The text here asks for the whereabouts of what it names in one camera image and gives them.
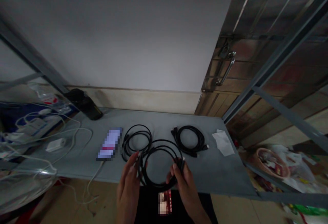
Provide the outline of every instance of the gray table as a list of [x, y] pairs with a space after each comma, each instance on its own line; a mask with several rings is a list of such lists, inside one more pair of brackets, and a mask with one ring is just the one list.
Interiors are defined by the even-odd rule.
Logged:
[[[167, 139], [174, 141], [170, 132], [173, 127], [192, 125], [203, 133], [205, 143], [209, 145], [208, 150], [199, 152], [198, 158], [192, 158], [184, 154], [186, 162], [194, 175], [198, 191], [257, 198], [257, 194], [235, 147], [233, 146], [235, 154], [227, 157], [224, 157], [216, 147], [216, 142], [211, 134], [216, 132], [217, 129], [226, 131], [230, 138], [227, 128], [221, 118], [117, 109], [103, 109], [103, 112], [105, 115], [97, 121], [89, 120], [82, 113], [74, 117], [74, 119], [82, 122], [82, 127], [91, 129], [93, 131], [93, 136], [90, 142], [86, 144], [89, 133], [83, 130], [77, 133], [75, 147], [67, 156], [55, 164], [59, 176], [90, 179], [99, 167], [100, 162], [96, 161], [95, 158], [106, 137], [107, 131], [111, 127], [122, 127], [123, 138], [131, 126], [143, 124], [150, 129], [153, 140]], [[66, 129], [75, 127], [77, 127], [77, 123], [70, 121]], [[72, 135], [73, 132], [67, 132], [61, 135], [61, 137], [66, 137], [68, 139], [68, 144], [65, 148], [53, 153], [48, 153], [45, 151], [45, 143], [33, 153], [33, 156], [49, 161], [56, 160], [68, 150]], [[186, 145], [195, 145], [197, 142], [196, 135], [191, 131], [183, 131], [181, 139], [183, 141], [188, 141]], [[146, 138], [144, 136], [133, 137], [133, 139], [131, 139], [131, 144], [135, 148], [142, 148], [147, 144]], [[112, 161], [107, 161], [104, 164], [95, 180], [114, 183], [119, 182], [124, 164], [125, 162], [121, 157], [121, 149], [119, 149], [118, 155], [116, 155]], [[148, 160], [148, 176], [152, 181], [157, 183], [165, 181], [166, 174], [171, 164], [172, 159], [167, 153], [163, 151], [154, 153]], [[45, 166], [47, 166], [45, 162], [26, 159], [16, 170], [36, 172]]]

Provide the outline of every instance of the charger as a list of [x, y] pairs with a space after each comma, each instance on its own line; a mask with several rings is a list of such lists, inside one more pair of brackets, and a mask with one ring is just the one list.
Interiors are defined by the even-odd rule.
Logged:
[[66, 144], [66, 139], [65, 138], [60, 138], [54, 141], [51, 141], [47, 148], [45, 149], [47, 152], [53, 152], [55, 150], [61, 149], [65, 146]]

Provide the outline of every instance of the metal door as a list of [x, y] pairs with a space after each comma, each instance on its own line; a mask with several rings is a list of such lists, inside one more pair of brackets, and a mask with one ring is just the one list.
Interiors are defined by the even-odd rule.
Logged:
[[[195, 114], [222, 117], [313, 1], [232, 0]], [[327, 84], [328, 61], [321, 57], [327, 55], [327, 33], [328, 21], [289, 57], [263, 90], [291, 107]], [[227, 127], [243, 138], [278, 115], [255, 95]]]

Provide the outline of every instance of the door handle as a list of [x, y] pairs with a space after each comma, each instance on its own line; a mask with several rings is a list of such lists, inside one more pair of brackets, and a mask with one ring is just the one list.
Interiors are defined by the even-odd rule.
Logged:
[[225, 74], [223, 75], [222, 79], [215, 82], [215, 85], [217, 85], [217, 86], [223, 85], [223, 82], [226, 80], [226, 78], [232, 68], [232, 65], [235, 63], [235, 55], [236, 55], [236, 52], [234, 52], [234, 51], [231, 51], [228, 54], [228, 58], [230, 58], [230, 64], [229, 64], [227, 70], [225, 71]]

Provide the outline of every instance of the basket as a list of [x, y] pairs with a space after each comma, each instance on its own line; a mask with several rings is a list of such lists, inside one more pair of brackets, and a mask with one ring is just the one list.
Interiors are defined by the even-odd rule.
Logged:
[[[261, 151], [268, 152], [277, 159], [277, 163], [280, 164], [281, 167], [283, 168], [281, 176], [277, 175], [274, 172], [272, 172], [267, 166], [265, 166], [261, 162], [261, 159], [259, 157], [259, 152], [261, 152]], [[271, 150], [268, 150], [268, 149], [265, 149], [265, 148], [258, 148], [256, 150], [256, 152], [250, 157], [249, 162], [252, 163], [253, 165], [257, 166], [259, 169], [266, 172], [267, 174], [270, 174], [270, 175], [275, 176], [277, 178], [285, 179], [285, 178], [290, 177], [290, 170], [289, 170], [288, 166], [286, 165], [286, 163], [280, 158], [280, 156], [278, 156], [276, 153], [272, 152]]]

